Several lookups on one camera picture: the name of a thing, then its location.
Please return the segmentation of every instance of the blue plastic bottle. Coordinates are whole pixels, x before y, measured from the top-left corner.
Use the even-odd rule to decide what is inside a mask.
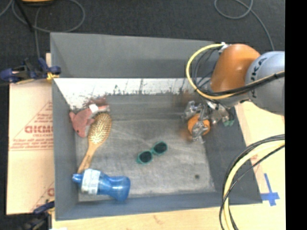
[[[77,183],[83,193],[90,195],[109,195],[118,201],[124,201],[129,194],[130,179],[126,176],[107,176],[92,169],[76,173],[72,181]]]

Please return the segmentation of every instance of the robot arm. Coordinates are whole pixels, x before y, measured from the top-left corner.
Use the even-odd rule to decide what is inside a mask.
[[[284,115],[283,51],[260,55],[244,44],[212,45],[212,48],[222,48],[222,52],[212,76],[202,88],[191,80],[189,67],[197,53],[204,50],[194,54],[187,65],[189,82],[204,97],[202,105],[195,106],[194,102],[190,102],[184,112],[193,140],[203,141],[202,137],[210,130],[210,124],[214,125],[220,120],[225,126],[231,125],[233,116],[230,109],[242,101],[252,101],[259,108]]]

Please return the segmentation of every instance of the blue tape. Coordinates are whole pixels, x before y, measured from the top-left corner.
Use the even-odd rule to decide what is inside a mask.
[[[264,201],[264,200],[268,200],[269,203],[270,203],[270,206],[275,206],[276,205],[276,202],[275,200],[276,199],[280,199],[279,196],[278,196],[278,193],[276,192],[273,192],[272,191],[272,188],[271,188],[271,185],[270,185],[270,182],[269,182],[269,178],[268,178],[268,175],[265,173],[264,174],[264,177],[265,177],[265,181],[268,185],[268,188],[269,188],[269,192],[268,193],[263,193],[263,194],[260,194],[261,196],[261,199]]]

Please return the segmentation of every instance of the bottle label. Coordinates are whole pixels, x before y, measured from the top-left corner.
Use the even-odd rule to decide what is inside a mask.
[[[100,171],[86,169],[84,171],[81,191],[90,195],[97,195]]]

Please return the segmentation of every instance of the wooden hairbrush handle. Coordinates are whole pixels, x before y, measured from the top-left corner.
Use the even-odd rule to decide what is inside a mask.
[[[88,133],[88,149],[79,166],[77,173],[88,169],[91,166],[92,158],[97,148],[108,138],[111,130],[112,120],[109,114],[101,113],[97,115]]]

